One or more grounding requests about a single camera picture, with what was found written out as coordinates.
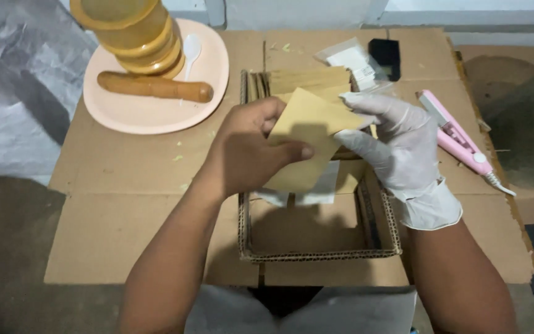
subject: yellow plastic container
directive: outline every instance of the yellow plastic container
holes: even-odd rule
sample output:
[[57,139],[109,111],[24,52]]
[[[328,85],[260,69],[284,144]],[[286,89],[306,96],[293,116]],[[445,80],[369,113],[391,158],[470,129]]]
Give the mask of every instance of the yellow plastic container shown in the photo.
[[180,37],[160,0],[70,0],[70,10],[130,72],[159,74],[184,60]]

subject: gloved hand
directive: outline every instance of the gloved hand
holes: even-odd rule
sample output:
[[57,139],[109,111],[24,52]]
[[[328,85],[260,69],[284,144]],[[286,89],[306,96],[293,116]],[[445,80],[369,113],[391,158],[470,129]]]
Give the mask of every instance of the gloved hand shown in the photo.
[[401,201],[403,224],[427,231],[456,224],[463,209],[438,171],[438,125],[428,113],[388,96],[340,97],[354,112],[375,117],[379,140],[358,130],[334,137],[371,164],[383,186]]

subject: white plastic spoon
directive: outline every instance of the white plastic spoon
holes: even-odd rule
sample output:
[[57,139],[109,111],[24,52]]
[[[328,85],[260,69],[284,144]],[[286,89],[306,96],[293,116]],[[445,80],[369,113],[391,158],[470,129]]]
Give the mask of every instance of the white plastic spoon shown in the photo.
[[[193,67],[193,63],[197,60],[199,54],[201,53],[201,41],[199,40],[196,34],[190,34],[187,36],[187,38],[184,39],[183,52],[187,65],[187,69],[184,73],[184,80],[187,81],[189,80],[191,67]],[[180,100],[179,105],[183,105],[182,99]]]

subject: peach plastic plate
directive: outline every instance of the peach plastic plate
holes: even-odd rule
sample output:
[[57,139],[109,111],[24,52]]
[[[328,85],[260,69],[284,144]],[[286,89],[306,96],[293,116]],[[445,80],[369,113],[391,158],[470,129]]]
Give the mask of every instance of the peach plastic plate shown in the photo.
[[[92,117],[116,131],[133,134],[160,134],[179,131],[200,123],[217,108],[228,85],[228,52],[221,37],[212,28],[189,19],[176,19],[184,40],[197,34],[201,54],[193,63],[188,81],[205,81],[214,88],[208,103],[123,95],[102,89],[96,77],[102,71],[125,72],[107,50],[94,51],[84,75],[84,102]],[[184,81],[184,69],[174,80]]]

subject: pink hair straightener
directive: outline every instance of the pink hair straightener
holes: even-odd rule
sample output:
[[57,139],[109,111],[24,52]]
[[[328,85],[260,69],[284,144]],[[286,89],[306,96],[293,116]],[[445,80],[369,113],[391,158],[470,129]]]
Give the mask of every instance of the pink hair straightener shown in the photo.
[[438,145],[454,156],[469,168],[481,175],[489,184],[496,189],[516,196],[514,191],[504,188],[500,180],[494,175],[494,169],[481,153],[469,135],[464,132],[459,123],[446,108],[436,99],[431,91],[425,89],[417,93],[419,101],[425,109],[438,122]]

